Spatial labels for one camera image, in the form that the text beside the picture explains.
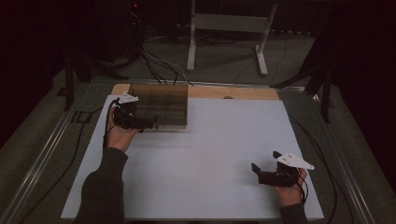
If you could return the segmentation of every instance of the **person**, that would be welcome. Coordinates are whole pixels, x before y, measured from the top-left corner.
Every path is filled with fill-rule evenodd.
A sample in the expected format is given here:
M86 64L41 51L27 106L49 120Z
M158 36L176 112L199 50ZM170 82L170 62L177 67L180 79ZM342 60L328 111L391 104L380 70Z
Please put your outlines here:
M90 173L81 191L81 205L73 224L123 224L123 182L122 171L128 156L126 150L134 136L140 130L124 130L113 122L114 107L110 110L107 133L107 147L99 168ZM299 169L300 185L306 177L306 171ZM285 224L307 223L302 193L296 185L290 188L273 187L282 207L280 214Z

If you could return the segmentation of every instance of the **human hand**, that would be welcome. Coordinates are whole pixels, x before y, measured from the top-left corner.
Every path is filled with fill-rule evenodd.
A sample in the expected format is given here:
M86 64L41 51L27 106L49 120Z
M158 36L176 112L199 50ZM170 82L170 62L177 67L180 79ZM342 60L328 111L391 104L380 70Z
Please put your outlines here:
M300 177L298 178L298 183L300 186L303 185L304 180L306 178L305 169L299 168ZM301 203L302 200L302 192L301 189L297 185L293 185L289 188L281 188L281 187L273 187L282 206L289 206L297 203Z
M114 147L126 152L129 145L131 145L134 135L140 132L140 129L125 130L119 125L114 124L114 111L115 107L112 107L108 118L108 133L107 133L107 146Z

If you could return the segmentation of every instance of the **white plastic part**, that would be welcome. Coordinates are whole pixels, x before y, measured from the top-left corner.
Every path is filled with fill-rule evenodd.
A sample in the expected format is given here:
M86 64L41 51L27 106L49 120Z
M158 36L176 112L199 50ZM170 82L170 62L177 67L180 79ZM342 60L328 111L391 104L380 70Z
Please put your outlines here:
M131 103L131 102L136 102L139 101L139 98L137 96L132 96L128 93L126 93L126 91L122 94L122 96L120 97L119 103L120 104L126 104L126 103Z
M291 152L278 157L276 160L290 167L315 170L315 167L313 165L292 154Z

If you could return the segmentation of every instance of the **white board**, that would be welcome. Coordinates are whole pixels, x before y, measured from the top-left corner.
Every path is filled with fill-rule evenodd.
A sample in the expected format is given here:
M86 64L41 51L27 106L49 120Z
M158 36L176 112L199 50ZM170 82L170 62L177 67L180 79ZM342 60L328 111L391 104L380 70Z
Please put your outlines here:
M109 96L62 212L74 218L82 184L102 158ZM127 151L127 219L278 219L274 190L258 183L250 164L274 172L273 151L303 157L281 101L189 98L186 130L138 133ZM323 218L306 179L309 219Z

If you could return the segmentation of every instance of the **wooden edge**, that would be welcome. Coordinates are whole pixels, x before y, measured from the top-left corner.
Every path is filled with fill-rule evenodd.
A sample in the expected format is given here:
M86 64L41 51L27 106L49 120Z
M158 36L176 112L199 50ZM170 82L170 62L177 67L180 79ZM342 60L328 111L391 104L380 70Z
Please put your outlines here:
M121 95L128 92L131 84L117 84L114 86L112 95ZM189 86L189 97L212 98L212 99L240 99L240 100L279 100L276 90L258 88L237 87L211 87Z

